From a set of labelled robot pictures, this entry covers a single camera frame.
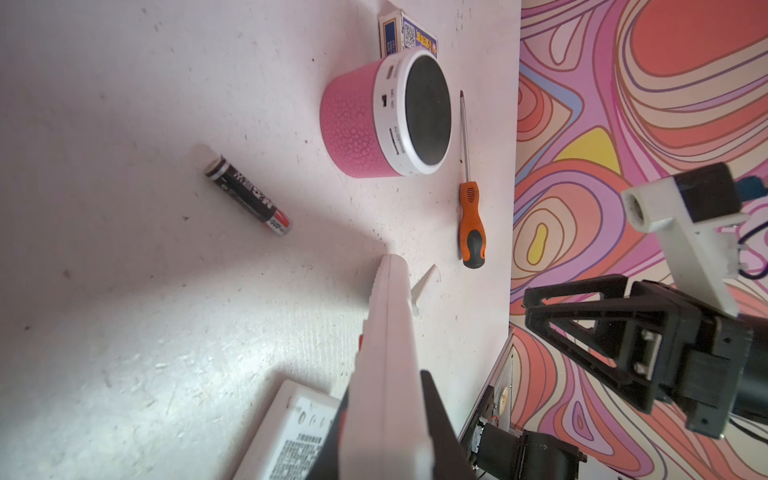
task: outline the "screwdriver shaft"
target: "screwdriver shaft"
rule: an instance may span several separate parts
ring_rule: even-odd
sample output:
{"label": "screwdriver shaft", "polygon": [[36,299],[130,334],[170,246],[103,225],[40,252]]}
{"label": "screwdriver shaft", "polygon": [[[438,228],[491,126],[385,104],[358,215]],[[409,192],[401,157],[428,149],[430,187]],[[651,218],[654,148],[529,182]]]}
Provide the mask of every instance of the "screwdriver shaft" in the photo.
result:
{"label": "screwdriver shaft", "polygon": [[464,106],[464,91],[459,95],[459,116],[462,122],[462,144],[464,144],[464,169],[469,182],[469,142],[467,142],[467,112]]}

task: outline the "colorful patterned wall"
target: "colorful patterned wall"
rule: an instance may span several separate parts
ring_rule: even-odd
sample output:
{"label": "colorful patterned wall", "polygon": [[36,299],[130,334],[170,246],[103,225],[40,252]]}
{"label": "colorful patterned wall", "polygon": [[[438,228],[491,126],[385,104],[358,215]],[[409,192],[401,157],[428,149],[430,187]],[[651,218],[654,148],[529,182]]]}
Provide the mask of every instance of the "colorful patterned wall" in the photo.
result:
{"label": "colorful patterned wall", "polygon": [[[627,225],[623,189],[712,162],[768,176],[766,0],[523,0],[510,320],[529,286],[623,273],[671,283],[660,247]],[[768,220],[746,205],[740,233]],[[768,259],[765,237],[742,254]],[[734,280],[768,316],[768,281]],[[768,447],[714,441],[674,407],[634,411],[522,328],[512,423],[579,444],[634,478],[768,478]],[[768,428],[743,422],[768,436]]]}

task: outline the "orange screwdriver handle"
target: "orange screwdriver handle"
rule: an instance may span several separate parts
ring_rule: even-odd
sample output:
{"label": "orange screwdriver handle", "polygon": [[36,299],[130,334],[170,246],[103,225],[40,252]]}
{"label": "orange screwdriver handle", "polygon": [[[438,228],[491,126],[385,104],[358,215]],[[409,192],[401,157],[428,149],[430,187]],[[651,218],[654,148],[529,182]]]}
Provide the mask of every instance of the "orange screwdriver handle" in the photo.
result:
{"label": "orange screwdriver handle", "polygon": [[480,190],[477,182],[461,184],[458,195],[462,202],[462,224],[458,228],[458,242],[462,247],[464,265],[480,268],[485,263],[485,228],[478,212]]}

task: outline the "yellow shape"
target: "yellow shape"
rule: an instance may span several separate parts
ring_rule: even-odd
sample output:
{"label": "yellow shape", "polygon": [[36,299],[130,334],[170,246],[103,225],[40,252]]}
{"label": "yellow shape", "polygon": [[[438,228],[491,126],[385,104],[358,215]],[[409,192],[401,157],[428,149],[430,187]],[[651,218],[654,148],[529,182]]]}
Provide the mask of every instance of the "yellow shape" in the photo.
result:
{"label": "yellow shape", "polygon": [[563,149],[554,161],[572,158],[594,162],[621,175],[621,167],[619,167],[619,159],[616,156],[614,144],[602,127],[595,127],[583,133]]}
{"label": "yellow shape", "polygon": [[536,234],[533,237],[531,246],[528,247],[528,263],[536,265],[541,262],[541,258],[544,256],[544,247],[547,244],[547,237],[549,236],[549,229],[543,223],[536,226]]}

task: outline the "white 3d printed part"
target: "white 3d printed part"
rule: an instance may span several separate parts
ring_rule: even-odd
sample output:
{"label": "white 3d printed part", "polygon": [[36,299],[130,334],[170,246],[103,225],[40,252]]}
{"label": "white 3d printed part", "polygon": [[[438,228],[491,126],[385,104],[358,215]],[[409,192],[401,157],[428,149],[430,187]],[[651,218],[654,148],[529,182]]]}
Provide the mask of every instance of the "white 3d printed part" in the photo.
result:
{"label": "white 3d printed part", "polygon": [[416,361],[408,264],[385,255],[347,390],[341,480],[426,480],[435,462]]}
{"label": "white 3d printed part", "polygon": [[621,199],[632,227],[641,233],[656,234],[679,291],[730,315],[739,313],[736,300],[723,282],[739,273],[736,234],[715,229],[742,223],[748,214],[694,223],[674,177],[624,190]]}

